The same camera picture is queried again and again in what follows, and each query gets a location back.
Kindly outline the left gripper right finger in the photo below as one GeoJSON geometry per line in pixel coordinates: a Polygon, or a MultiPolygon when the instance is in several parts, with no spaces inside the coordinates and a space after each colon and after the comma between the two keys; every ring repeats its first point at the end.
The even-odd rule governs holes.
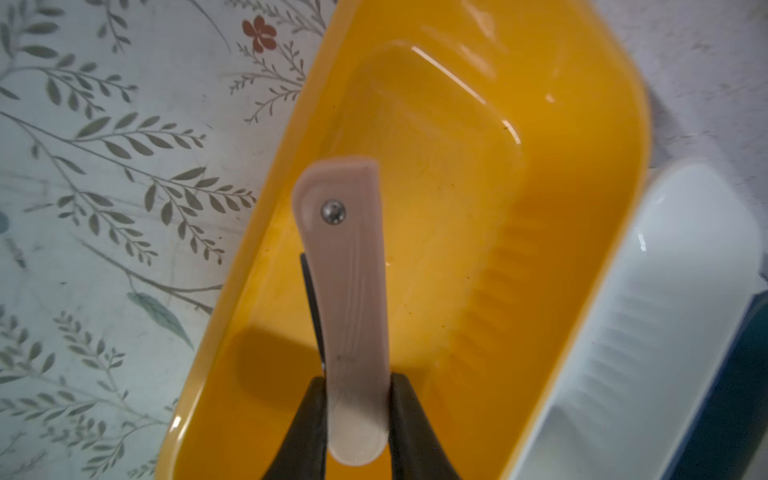
{"type": "Polygon", "coordinates": [[[459,479],[404,374],[392,374],[389,410],[393,479],[459,479]]]}

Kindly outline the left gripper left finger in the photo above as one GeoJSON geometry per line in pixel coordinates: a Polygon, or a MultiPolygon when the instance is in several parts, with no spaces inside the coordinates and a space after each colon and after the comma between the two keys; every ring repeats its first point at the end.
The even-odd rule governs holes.
{"type": "Polygon", "coordinates": [[[327,395],[313,378],[263,480],[323,480],[327,459],[327,395]]]}

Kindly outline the pink fruit knife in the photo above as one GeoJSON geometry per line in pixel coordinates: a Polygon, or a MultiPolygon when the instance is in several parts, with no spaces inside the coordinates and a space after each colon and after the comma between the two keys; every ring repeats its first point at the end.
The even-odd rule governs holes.
{"type": "Polygon", "coordinates": [[[379,169],[319,161],[292,191],[323,340],[328,451],[352,467],[388,444],[391,370],[379,169]]]}

